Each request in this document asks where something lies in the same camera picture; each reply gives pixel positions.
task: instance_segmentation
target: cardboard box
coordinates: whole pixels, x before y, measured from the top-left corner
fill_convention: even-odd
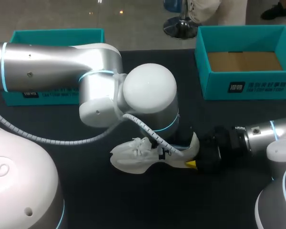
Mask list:
[[[64,29],[15,31],[11,43],[75,46],[103,43],[103,29]],[[45,92],[3,92],[7,106],[78,104],[78,88],[61,88]]]
[[[201,26],[195,58],[206,100],[286,99],[286,26]]]

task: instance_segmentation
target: white cable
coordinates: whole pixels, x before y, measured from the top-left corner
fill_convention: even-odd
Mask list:
[[[108,128],[104,133],[102,133],[100,135],[97,135],[97,136],[92,137],[92,138],[84,139],[84,140],[79,140],[79,141],[58,141],[58,140],[51,140],[51,139],[47,139],[47,138],[31,135],[31,134],[29,134],[29,133],[27,133],[27,132],[25,132],[23,130],[18,129],[17,127],[12,125],[10,122],[5,120],[1,115],[0,115],[0,122],[2,124],[4,124],[8,129],[10,129],[11,131],[15,132],[16,134],[18,134],[18,135],[20,135],[20,136],[22,136],[24,138],[33,140],[35,142],[42,142],[42,143],[46,143],[46,144],[50,144],[50,145],[60,145],[60,146],[76,146],[76,145],[92,143],[92,142],[95,142],[95,141],[98,141],[98,140],[104,138],[112,130],[114,130],[114,128],[116,128],[117,125],[122,122],[122,120],[117,122],[116,124],[112,125],[110,128]]]
[[[50,145],[60,145],[60,146],[76,146],[76,145],[82,145],[82,144],[87,144],[87,143],[92,143],[92,142],[98,141],[98,140],[104,138],[105,136],[107,136],[112,130],[114,130],[114,128],[116,128],[125,119],[129,119],[129,120],[133,121],[134,123],[136,123],[140,128],[142,128],[144,131],[146,131],[153,139],[155,139],[159,143],[159,145],[161,147],[163,147],[164,149],[167,149],[167,150],[169,150],[173,153],[176,153],[180,156],[183,156],[183,153],[181,151],[172,147],[164,139],[162,139],[158,134],[156,134],[150,127],[148,127],[144,122],[142,122],[140,119],[138,119],[137,117],[135,117],[131,114],[124,114],[123,119],[120,119],[116,124],[109,127],[104,133],[102,133],[98,136],[89,138],[89,139],[79,140],[79,141],[58,141],[58,140],[51,140],[51,139],[31,135],[31,134],[15,127],[14,125],[12,125],[10,122],[5,120],[0,115],[0,122],[2,124],[4,124],[8,129],[15,132],[16,134],[18,134],[24,138],[36,141],[36,142],[42,142],[42,143],[46,143],[46,144],[50,144]]]

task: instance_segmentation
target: sneaker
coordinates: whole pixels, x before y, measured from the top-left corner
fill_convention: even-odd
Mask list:
[[[273,8],[266,10],[264,13],[262,13],[261,18],[264,20],[273,20],[274,18],[285,16],[286,9],[284,9],[282,4],[279,2]]]
[[[165,151],[160,146],[152,148],[147,137],[136,138],[131,142],[123,143],[115,147],[111,153],[111,164],[118,170],[126,173],[142,174],[153,164],[158,162],[167,163],[176,168],[188,168],[186,162],[192,160],[199,151],[199,140],[193,134],[188,149],[183,150],[183,156]]]

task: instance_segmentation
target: shiny floor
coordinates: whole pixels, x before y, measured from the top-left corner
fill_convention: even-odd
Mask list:
[[[286,24],[286,18],[260,19],[277,0],[248,1],[247,24]],[[0,0],[0,42],[14,30],[104,28],[106,42],[119,50],[194,48],[195,39],[164,34],[163,23],[176,15],[163,0]]]

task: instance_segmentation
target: black tablecloth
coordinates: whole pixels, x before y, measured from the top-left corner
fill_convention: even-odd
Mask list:
[[[203,100],[193,50],[131,51],[121,55],[125,73],[151,62],[174,74],[181,124],[190,125],[198,136],[218,124],[249,125],[286,117],[286,101]],[[4,118],[20,129],[50,139],[78,140],[103,131],[86,127],[78,112],[77,105],[7,107],[0,95]],[[219,175],[199,175],[194,169],[161,163],[143,175],[113,168],[110,150],[137,136],[137,126],[125,122],[93,144],[41,144],[57,166],[70,229],[255,228],[255,200],[271,180],[262,160],[240,159]]]

